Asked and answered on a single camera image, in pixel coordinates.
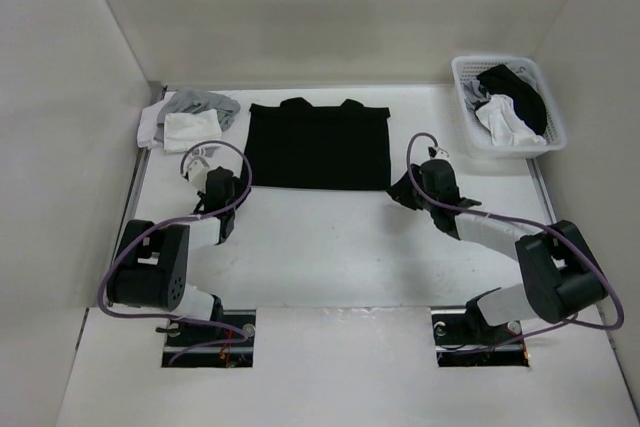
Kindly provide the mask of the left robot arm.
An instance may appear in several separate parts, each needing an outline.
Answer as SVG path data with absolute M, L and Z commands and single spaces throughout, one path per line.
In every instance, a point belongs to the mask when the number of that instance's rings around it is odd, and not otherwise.
M 191 320 L 190 333 L 200 344 L 219 342 L 225 324 L 221 300 L 188 283 L 189 253 L 227 241 L 249 191 L 245 180 L 218 167 L 204 176 L 193 222 L 158 228 L 152 221 L 129 221 L 118 247 L 127 255 L 106 281 L 106 300 L 142 308 L 146 315 Z

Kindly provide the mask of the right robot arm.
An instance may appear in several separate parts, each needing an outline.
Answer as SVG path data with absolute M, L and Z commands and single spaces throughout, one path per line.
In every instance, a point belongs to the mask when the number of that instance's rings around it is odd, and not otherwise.
M 454 170 L 443 159 L 413 164 L 387 194 L 411 210 L 429 212 L 449 237 L 479 244 L 514 260 L 521 282 L 467 302 L 464 331 L 483 343 L 511 321 L 557 324 L 608 296 L 604 276 L 580 230 L 571 222 L 550 226 L 499 220 L 460 194 Z

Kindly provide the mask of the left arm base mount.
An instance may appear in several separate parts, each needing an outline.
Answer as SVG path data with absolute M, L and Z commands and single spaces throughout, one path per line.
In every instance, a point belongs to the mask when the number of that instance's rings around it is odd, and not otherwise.
M 185 322 L 158 327 L 164 335 L 163 368 L 251 368 L 257 322 L 255 310 L 225 310 L 220 321 L 241 328 L 242 336 L 228 328 L 209 328 Z

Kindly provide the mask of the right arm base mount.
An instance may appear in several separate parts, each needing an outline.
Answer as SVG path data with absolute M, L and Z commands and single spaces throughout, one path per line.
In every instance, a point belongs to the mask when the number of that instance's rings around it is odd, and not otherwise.
M 436 361 L 441 368 L 529 366 L 524 341 L 507 344 L 522 333 L 521 323 L 490 326 L 476 301 L 434 308 L 431 322 Z

